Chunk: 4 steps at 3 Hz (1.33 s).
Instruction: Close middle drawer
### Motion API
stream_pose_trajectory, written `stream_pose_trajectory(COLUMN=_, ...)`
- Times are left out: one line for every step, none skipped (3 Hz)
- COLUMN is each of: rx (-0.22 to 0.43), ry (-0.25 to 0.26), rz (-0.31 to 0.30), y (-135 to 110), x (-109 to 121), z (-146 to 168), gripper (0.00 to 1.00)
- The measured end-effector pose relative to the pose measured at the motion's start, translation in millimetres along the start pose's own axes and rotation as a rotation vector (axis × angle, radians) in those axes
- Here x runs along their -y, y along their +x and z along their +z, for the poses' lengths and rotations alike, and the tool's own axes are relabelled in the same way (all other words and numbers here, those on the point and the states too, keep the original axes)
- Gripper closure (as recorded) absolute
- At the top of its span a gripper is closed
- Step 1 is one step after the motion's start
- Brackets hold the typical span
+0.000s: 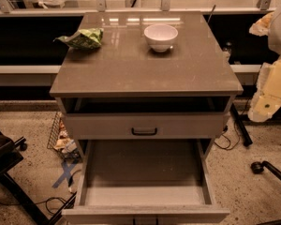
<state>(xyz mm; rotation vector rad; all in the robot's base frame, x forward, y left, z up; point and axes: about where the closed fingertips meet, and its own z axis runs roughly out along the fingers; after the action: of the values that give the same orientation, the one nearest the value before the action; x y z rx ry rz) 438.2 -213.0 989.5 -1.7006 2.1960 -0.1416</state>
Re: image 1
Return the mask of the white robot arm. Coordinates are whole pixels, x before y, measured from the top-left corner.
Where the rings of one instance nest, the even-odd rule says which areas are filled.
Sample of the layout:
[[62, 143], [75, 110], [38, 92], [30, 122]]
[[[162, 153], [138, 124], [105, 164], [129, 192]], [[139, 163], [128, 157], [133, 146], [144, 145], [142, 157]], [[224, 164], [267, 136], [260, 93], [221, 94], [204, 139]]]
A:
[[248, 111], [251, 121], [265, 122], [281, 108], [281, 5], [253, 23], [249, 33], [267, 36], [269, 49], [279, 55], [272, 65], [262, 65]]

